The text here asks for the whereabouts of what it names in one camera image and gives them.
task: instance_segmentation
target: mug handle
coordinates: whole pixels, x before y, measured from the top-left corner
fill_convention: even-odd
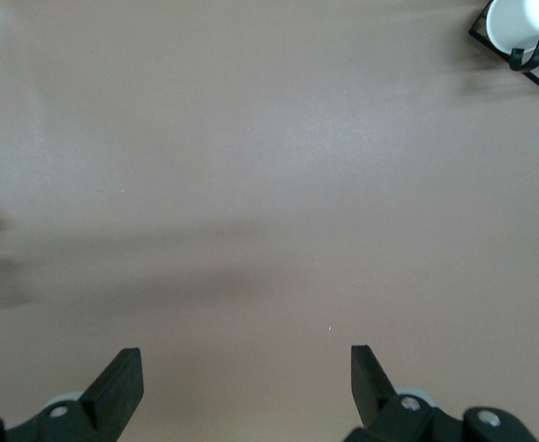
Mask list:
[[[513,48],[510,52],[509,67],[517,72],[529,72],[539,66],[539,40],[531,58],[523,64],[523,49]]]

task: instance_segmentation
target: white mug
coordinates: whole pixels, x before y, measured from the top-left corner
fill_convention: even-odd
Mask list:
[[[501,52],[529,52],[539,40],[539,0],[494,0],[486,14],[486,32]]]

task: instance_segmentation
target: bolt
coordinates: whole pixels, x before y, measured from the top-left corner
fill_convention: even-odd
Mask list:
[[[54,417],[64,416],[66,412],[68,412],[68,409],[64,405],[61,405],[60,407],[54,408],[50,412],[50,417],[54,418]]]
[[[500,418],[489,410],[482,410],[478,412],[478,419],[490,426],[500,426]]]
[[[411,412],[417,412],[420,410],[420,403],[418,403],[415,398],[411,398],[410,396],[402,398],[400,403],[403,407],[405,407],[406,410],[410,410]]]

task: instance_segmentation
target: screw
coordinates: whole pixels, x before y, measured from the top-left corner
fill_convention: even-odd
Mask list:
[[[50,412],[50,417],[54,418],[54,417],[64,416],[66,412],[68,412],[68,409],[64,405],[61,405],[60,407],[54,408]]]
[[[420,403],[418,403],[415,398],[411,398],[410,396],[402,398],[400,403],[403,407],[405,407],[406,410],[410,410],[411,412],[417,412],[420,410]]]
[[[490,426],[500,426],[500,418],[489,410],[478,412],[478,419]]]

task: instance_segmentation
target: table surface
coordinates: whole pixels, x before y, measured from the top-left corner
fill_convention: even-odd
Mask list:
[[[350,347],[539,438],[539,88],[472,0],[0,0],[0,416],[335,442]]]

